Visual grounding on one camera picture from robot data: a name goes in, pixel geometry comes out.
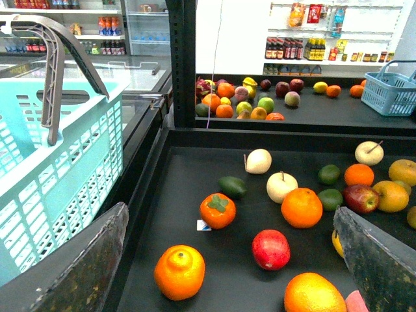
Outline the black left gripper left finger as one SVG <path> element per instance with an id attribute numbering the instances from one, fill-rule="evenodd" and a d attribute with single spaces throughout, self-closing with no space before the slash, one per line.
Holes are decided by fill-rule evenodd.
<path id="1" fill-rule="evenodd" d="M 52 254 L 1 287 L 2 311 L 101 311 L 129 221 L 120 202 Z"/>

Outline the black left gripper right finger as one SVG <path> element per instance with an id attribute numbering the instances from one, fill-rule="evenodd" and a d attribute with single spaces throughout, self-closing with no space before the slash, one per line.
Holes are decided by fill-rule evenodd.
<path id="1" fill-rule="evenodd" d="M 333 225 L 367 309 L 415 311 L 415 250 L 347 207 Z"/>

